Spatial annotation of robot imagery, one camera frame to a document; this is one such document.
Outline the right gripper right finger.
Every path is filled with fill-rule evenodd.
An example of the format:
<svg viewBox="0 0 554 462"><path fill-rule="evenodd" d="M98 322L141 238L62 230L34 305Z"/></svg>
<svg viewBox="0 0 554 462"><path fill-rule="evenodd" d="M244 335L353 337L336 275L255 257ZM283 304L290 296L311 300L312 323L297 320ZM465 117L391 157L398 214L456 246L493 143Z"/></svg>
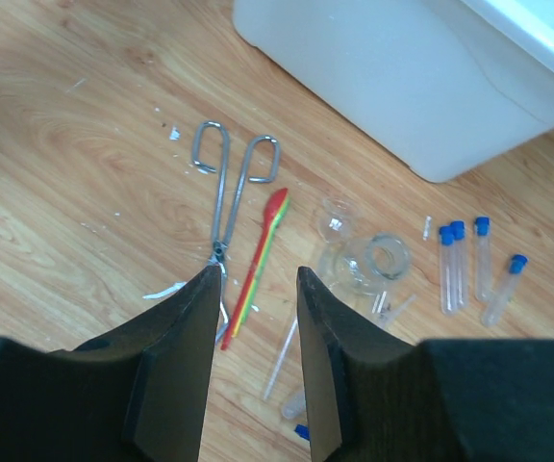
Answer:
<svg viewBox="0 0 554 462"><path fill-rule="evenodd" d="M329 289L307 267L300 291ZM315 461L554 461L554 340L390 333L347 351L353 438L312 442Z"/></svg>

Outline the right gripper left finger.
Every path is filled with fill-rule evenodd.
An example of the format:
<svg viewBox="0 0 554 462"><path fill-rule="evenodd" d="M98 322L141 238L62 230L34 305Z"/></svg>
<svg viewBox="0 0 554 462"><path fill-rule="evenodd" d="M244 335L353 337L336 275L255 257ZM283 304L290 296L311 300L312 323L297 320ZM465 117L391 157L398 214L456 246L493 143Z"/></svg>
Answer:
<svg viewBox="0 0 554 462"><path fill-rule="evenodd" d="M72 350L0 337L0 461L194 461L221 275Z"/></svg>

